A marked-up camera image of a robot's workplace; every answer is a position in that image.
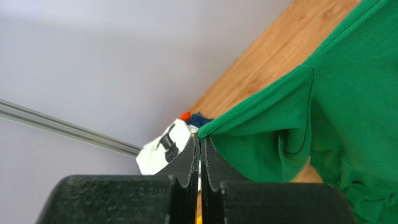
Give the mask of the green t shirt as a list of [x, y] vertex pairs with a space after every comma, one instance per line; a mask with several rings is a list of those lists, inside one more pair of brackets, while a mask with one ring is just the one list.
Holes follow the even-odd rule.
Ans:
[[288, 182], [310, 161], [358, 223], [397, 223], [397, 1], [361, 1], [302, 64], [198, 136], [255, 182]]

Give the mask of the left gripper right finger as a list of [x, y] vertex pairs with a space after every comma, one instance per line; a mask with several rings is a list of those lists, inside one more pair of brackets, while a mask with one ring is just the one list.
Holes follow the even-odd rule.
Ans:
[[253, 182], [233, 168], [210, 138], [201, 148], [205, 224], [354, 224], [345, 196], [320, 183]]

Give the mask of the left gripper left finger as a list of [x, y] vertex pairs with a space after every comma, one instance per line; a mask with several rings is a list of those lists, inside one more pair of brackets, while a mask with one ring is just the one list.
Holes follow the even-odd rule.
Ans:
[[52, 190], [39, 224], [193, 224], [200, 143], [155, 175], [70, 175]]

